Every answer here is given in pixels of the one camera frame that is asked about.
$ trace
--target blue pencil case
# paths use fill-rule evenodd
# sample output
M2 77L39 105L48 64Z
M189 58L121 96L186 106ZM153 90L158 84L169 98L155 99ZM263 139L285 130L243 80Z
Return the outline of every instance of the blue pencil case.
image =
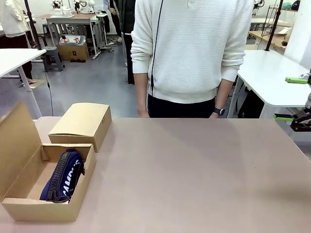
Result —
M51 178L41 193L40 200L54 203L70 201L81 174L84 174L81 155L75 149L66 150L61 154Z

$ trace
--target closed cardboard box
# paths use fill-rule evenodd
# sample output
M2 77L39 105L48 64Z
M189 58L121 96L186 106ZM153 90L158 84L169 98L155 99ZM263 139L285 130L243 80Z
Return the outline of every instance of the closed cardboard box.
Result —
M111 124L109 105L74 103L49 133L52 143L92 143L98 152Z
M81 174L68 202L40 200L61 153L75 149L83 158ZM0 122L0 198L10 216L19 221L75 221L96 165L92 144L42 144L25 104Z
M63 60L87 60L89 58L87 45L58 45L58 52Z

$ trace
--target wristwatch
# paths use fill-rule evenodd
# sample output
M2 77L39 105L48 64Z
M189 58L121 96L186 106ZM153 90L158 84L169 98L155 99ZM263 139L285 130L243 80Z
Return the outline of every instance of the wristwatch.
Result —
M218 109L218 108L214 108L214 113L217 113L220 116L223 116L225 114L225 109Z

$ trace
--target person's right hand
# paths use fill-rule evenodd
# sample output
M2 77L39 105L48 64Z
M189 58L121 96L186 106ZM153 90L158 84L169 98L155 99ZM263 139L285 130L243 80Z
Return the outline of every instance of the person's right hand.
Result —
M147 110L143 110L143 111L138 110L138 117L139 118L150 118Z
M114 8L108 7L108 10L110 11L111 14L113 14L114 16L117 15L117 11Z

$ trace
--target sweater cuff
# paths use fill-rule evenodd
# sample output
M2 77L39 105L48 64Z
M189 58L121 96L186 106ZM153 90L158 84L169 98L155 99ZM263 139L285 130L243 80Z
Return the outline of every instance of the sweater cuff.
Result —
M221 67L222 79L234 82L238 75L238 68L235 67Z
M133 74L148 73L149 61L135 61L133 60Z

